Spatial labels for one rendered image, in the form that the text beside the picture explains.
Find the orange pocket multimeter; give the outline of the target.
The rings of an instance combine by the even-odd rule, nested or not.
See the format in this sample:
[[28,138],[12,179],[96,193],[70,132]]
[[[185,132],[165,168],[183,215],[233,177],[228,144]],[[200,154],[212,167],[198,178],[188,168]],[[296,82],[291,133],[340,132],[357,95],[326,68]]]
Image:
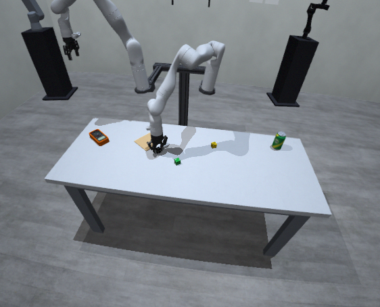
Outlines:
[[106,143],[110,142],[109,138],[104,133],[102,133],[99,129],[91,131],[89,133],[89,136],[99,146],[105,145]]

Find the tan square mat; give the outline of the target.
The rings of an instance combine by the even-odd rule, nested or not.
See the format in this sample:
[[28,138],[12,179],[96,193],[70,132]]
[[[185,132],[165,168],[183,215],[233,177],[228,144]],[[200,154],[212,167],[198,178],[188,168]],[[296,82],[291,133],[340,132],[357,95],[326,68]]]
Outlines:
[[147,145],[147,142],[150,142],[151,141],[151,135],[150,133],[142,136],[141,138],[135,140],[134,142],[139,145],[140,147],[142,147],[145,151],[148,151],[150,150],[149,146]]

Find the green drink can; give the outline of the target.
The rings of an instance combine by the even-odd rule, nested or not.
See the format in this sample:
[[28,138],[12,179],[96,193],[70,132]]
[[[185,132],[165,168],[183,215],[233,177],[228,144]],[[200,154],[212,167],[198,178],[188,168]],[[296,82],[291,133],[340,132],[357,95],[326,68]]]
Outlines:
[[286,138],[286,134],[282,131],[279,131],[275,136],[275,139],[272,143],[272,147],[274,149],[281,149],[281,147],[285,141],[285,138]]

